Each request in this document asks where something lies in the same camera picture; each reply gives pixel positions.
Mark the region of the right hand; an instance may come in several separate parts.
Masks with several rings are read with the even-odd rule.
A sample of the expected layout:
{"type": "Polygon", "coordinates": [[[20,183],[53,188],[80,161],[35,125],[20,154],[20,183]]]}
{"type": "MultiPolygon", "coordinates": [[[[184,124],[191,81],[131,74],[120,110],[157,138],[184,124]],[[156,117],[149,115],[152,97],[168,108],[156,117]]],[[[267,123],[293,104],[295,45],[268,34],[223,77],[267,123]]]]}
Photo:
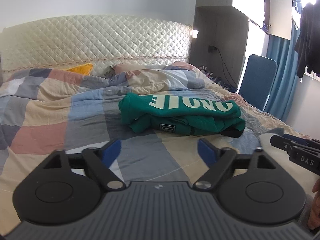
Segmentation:
{"type": "Polygon", "coordinates": [[[310,216],[308,218],[308,227],[310,230],[315,230],[320,226],[320,180],[317,180],[312,188],[313,193],[316,193],[310,211],[310,216]]]}

